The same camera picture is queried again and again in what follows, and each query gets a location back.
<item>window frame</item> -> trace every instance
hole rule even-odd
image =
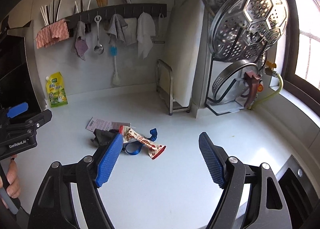
[[[295,0],[287,0],[287,2],[289,6],[289,20],[286,31],[284,65],[282,68],[284,89],[320,116],[320,90],[295,74],[300,39],[298,10]]]

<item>white cutting board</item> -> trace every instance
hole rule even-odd
[[[163,61],[173,71],[173,99],[183,107],[190,103],[203,15],[202,0],[186,0],[181,6],[173,7],[170,15]],[[166,70],[161,71],[160,86],[169,94],[169,74]]]

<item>yellow pouch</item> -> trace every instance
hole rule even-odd
[[[63,77],[60,72],[52,74],[47,80],[47,93],[52,108],[68,104],[64,90]]]

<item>silver bolt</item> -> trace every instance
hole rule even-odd
[[[238,163],[238,159],[236,157],[230,157],[229,161],[233,164]]]
[[[262,163],[262,167],[264,169],[269,169],[270,168],[269,164],[267,164],[267,163]]]
[[[92,157],[91,157],[91,156],[86,156],[86,157],[83,158],[83,161],[84,161],[85,163],[89,163],[89,162],[92,161]]]
[[[302,177],[303,176],[303,171],[299,168],[298,171],[297,171],[297,174],[299,177]]]
[[[51,167],[52,168],[57,168],[59,166],[59,162],[53,162],[52,164],[51,164]]]

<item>pink towel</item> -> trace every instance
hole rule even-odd
[[[41,29],[36,37],[37,48],[51,46],[59,41],[69,38],[65,19],[59,20]]]

